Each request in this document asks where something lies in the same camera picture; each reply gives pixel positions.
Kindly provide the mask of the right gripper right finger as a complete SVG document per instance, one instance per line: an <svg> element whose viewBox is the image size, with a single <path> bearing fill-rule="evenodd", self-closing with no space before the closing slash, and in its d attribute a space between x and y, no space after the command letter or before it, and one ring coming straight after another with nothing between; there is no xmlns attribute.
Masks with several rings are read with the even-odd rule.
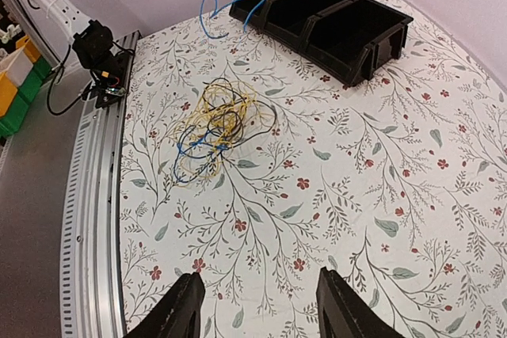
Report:
<svg viewBox="0 0 507 338"><path fill-rule="evenodd" d="M320 269L316 298L321 337L402 338L335 270Z"/></svg>

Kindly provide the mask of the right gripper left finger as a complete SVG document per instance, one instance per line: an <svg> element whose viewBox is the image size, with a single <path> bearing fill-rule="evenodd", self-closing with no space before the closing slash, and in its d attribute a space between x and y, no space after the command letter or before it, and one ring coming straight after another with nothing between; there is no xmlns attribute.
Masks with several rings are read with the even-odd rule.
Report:
<svg viewBox="0 0 507 338"><path fill-rule="evenodd" d="M125 338L200 337L204 283L197 272L181 275Z"/></svg>

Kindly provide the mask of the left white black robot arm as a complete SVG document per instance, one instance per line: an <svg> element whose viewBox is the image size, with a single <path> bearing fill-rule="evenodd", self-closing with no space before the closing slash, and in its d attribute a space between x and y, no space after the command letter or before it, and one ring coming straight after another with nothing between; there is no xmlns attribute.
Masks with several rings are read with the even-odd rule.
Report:
<svg viewBox="0 0 507 338"><path fill-rule="evenodd" d="M116 70L111 52L112 31L108 27L81 12L70 0L30 1L62 29L83 68L109 73Z"/></svg>

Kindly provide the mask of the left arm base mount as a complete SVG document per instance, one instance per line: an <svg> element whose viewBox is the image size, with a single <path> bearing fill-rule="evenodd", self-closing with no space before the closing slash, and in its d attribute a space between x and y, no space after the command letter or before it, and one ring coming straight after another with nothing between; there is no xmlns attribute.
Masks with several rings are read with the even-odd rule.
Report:
<svg viewBox="0 0 507 338"><path fill-rule="evenodd" d="M117 43L111 30L94 20L73 38L71 47L93 80L86 93L96 99L95 108L107 108L121 101L128 92L128 75L135 49Z"/></svg>

